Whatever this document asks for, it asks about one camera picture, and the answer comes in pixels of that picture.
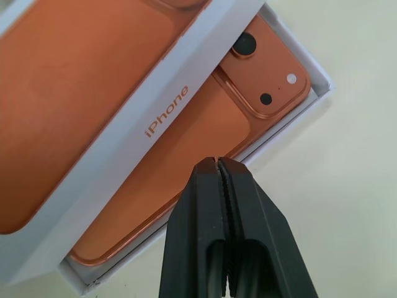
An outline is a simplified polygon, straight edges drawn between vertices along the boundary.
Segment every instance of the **black clamp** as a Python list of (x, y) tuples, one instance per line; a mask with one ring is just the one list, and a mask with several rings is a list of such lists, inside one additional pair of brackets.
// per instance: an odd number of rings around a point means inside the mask
[(168, 221), (159, 298), (318, 297), (288, 222), (237, 161), (199, 162)]

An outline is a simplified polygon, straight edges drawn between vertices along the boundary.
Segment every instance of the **orange iphone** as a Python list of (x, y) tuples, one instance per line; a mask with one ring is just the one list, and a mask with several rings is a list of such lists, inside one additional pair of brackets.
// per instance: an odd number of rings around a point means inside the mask
[(107, 261), (169, 211), (206, 156), (236, 157), (308, 95), (310, 77), (259, 16), (71, 251)]
[(210, 0), (39, 0), (0, 39), (0, 234), (21, 229)]

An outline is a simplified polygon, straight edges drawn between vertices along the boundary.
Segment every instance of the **camera lens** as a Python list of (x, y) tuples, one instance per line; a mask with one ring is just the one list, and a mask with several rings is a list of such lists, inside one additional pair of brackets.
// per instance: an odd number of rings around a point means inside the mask
[(256, 40), (251, 34), (243, 32), (232, 47), (233, 51), (241, 56), (252, 55), (256, 50)]
[(265, 106), (268, 106), (272, 103), (272, 96), (270, 94), (264, 93), (261, 95), (261, 103)]

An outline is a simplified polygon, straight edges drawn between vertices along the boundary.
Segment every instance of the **table surface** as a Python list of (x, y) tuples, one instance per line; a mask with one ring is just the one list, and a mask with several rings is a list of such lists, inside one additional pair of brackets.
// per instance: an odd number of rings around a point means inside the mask
[[(270, 5), (318, 59), (334, 94), (251, 166), (287, 217), (321, 298), (397, 297), (397, 2)], [(164, 239), (89, 298), (156, 297)], [(0, 297), (75, 298), (59, 273)]]

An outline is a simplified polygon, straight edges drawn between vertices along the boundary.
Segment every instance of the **iphone box lid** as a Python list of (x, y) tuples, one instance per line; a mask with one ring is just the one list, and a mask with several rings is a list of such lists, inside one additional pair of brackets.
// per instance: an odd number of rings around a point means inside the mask
[[(237, 157), (237, 160), (242, 161), (250, 169), (256, 167), (255, 161), (265, 151), (272, 156), (271, 150), (277, 151), (280, 143), (282, 143), (280, 141), (283, 139), (283, 133), (292, 129), (301, 119), (305, 118), (310, 110), (319, 108), (323, 99), (328, 97), (334, 89), (334, 85), (325, 70), (294, 37), (270, 6), (264, 4), (259, 13), (309, 72), (312, 85), (308, 97), (297, 108)], [(67, 257), (59, 267), (60, 273), (79, 295), (83, 296), (94, 291), (99, 285), (108, 281), (120, 268), (126, 266), (144, 253), (152, 244), (165, 237), (169, 213), (106, 263), (88, 267), (77, 264), (70, 257)]]
[(0, 282), (59, 265), (264, 2), (15, 0), (0, 15)]

